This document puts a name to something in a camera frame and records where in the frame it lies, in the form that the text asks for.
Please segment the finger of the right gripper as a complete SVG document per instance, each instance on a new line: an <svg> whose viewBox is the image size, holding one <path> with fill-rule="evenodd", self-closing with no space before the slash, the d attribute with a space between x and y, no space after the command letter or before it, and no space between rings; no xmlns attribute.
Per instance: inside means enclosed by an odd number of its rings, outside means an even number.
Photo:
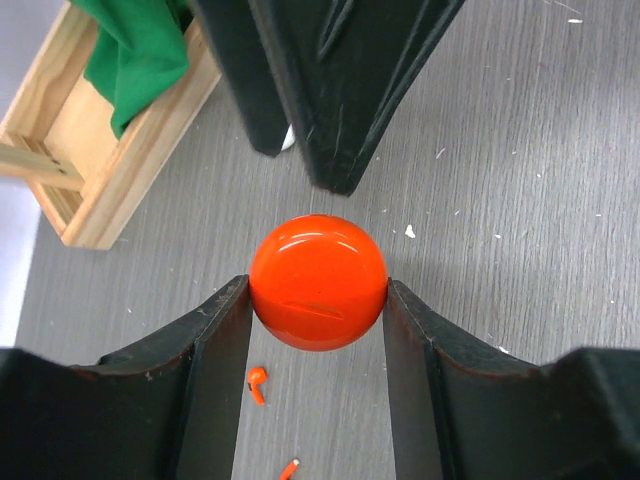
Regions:
<svg viewBox="0 0 640 480"><path fill-rule="evenodd" d="M279 155L290 123L249 2L193 0L190 5L229 84L251 146L270 157Z"/></svg>
<svg viewBox="0 0 640 480"><path fill-rule="evenodd" d="M253 1L313 185L349 196L459 1Z"/></svg>

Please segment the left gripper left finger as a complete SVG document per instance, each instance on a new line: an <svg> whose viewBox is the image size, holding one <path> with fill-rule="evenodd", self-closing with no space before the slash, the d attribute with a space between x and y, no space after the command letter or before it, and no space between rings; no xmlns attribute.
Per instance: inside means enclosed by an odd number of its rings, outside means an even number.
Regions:
<svg viewBox="0 0 640 480"><path fill-rule="evenodd" d="M94 365L1 352L5 479L228 479L252 326L239 275Z"/></svg>

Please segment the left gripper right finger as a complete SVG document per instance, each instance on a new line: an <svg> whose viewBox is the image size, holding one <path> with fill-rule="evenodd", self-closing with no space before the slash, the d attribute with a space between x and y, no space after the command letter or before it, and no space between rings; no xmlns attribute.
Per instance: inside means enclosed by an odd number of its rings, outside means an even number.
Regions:
<svg viewBox="0 0 640 480"><path fill-rule="evenodd" d="M536 366L389 283L383 313L400 479L635 479L639 354L582 347Z"/></svg>

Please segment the orange earbud charging case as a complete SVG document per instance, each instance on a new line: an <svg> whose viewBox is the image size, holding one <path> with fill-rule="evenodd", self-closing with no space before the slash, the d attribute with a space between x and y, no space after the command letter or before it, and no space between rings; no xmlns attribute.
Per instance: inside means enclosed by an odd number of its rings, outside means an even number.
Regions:
<svg viewBox="0 0 640 480"><path fill-rule="evenodd" d="M364 336L386 301L388 274L375 241L331 215L291 219L269 234L249 269L264 327L293 348L322 352Z"/></svg>

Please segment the wooden clothes rack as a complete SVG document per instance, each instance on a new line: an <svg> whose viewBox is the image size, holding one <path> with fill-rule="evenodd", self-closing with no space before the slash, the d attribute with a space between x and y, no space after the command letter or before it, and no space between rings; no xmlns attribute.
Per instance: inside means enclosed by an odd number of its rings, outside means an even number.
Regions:
<svg viewBox="0 0 640 480"><path fill-rule="evenodd" d="M108 250L221 72L192 21L187 72L116 138L112 106L84 77L96 38L95 21L64 3L1 122L1 173L28 184L66 246Z"/></svg>

